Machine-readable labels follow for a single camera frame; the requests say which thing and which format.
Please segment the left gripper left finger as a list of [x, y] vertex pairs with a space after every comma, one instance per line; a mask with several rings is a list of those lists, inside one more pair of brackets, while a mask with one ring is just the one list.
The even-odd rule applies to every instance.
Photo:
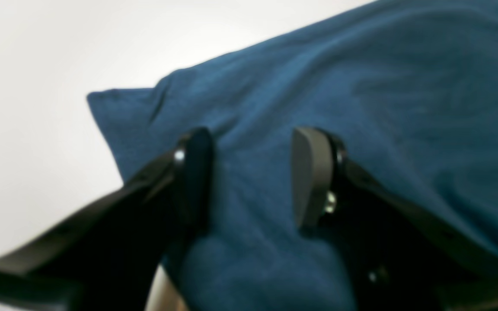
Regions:
[[30, 311], [143, 311], [169, 246], [205, 228], [214, 143], [195, 128], [123, 187], [0, 257], [0, 303]]

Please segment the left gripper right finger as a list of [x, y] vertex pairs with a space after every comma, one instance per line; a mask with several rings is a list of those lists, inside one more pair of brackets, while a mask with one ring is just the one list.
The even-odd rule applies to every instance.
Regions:
[[297, 228], [342, 252], [360, 311], [498, 311], [498, 257], [387, 191], [337, 136], [292, 132]]

